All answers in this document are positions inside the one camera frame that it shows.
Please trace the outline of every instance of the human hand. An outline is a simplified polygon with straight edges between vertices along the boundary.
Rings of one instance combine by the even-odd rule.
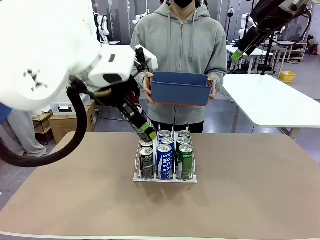
[[[210,94],[210,97],[209,97],[209,100],[210,100],[210,101],[213,100],[213,99],[215,99],[215,97],[216,97],[216,92],[217,92],[217,90],[216,90],[215,80],[216,80],[216,78],[215,78],[214,76],[210,76],[210,77],[208,78],[208,81],[212,82],[212,85],[213,85],[212,91],[211,91],[211,94]]]
[[[146,99],[154,104],[154,101],[152,101],[152,92],[151,92],[151,81],[154,79],[154,75],[151,72],[146,72],[144,79],[143,79],[143,90],[145,93]]]

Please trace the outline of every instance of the gray fabric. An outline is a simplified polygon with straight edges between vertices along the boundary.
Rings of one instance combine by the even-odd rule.
[[[36,140],[34,124],[28,112],[13,109],[0,125],[0,138],[12,152],[20,156],[27,153],[29,157],[41,157],[47,152]]]
[[[210,18],[206,6],[198,8],[184,23],[180,23],[167,4],[155,13],[145,16],[136,26],[131,47],[142,45],[156,55],[159,72],[205,74],[215,77],[215,87],[220,91],[227,74],[226,34],[221,24]],[[132,74],[143,88],[145,73]],[[174,123],[174,105],[149,103],[150,119]],[[204,121],[205,108],[177,106],[175,123],[195,124]]]

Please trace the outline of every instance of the hoodie drawstring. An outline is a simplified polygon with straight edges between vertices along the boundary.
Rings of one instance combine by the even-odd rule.
[[[168,38],[167,38],[167,71],[170,72],[170,53],[171,53],[171,16],[170,11],[168,11],[168,20],[169,20],[169,28],[168,28]]]
[[[194,41],[195,41],[195,19],[196,19],[197,11],[195,11],[192,19],[192,36],[190,42],[190,61],[192,62],[192,58],[194,56]]]

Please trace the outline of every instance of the logo on robot arm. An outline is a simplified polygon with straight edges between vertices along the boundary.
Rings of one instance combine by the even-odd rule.
[[[34,86],[31,88],[32,92],[34,92],[36,89],[44,86],[45,88],[48,88],[48,86],[42,82],[37,81],[38,78],[38,74],[40,74],[40,70],[37,70],[36,72],[34,72],[31,69],[28,69],[27,71],[25,71],[23,73],[23,77],[26,78],[27,76],[30,76],[33,81],[34,81]]]

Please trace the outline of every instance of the zipper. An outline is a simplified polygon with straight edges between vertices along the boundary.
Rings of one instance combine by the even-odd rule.
[[[183,37],[183,30],[184,30],[184,23],[180,23],[181,26],[181,42],[180,42],[180,61],[179,61],[179,72],[180,72],[180,67],[181,67],[181,58],[182,58],[182,37]]]

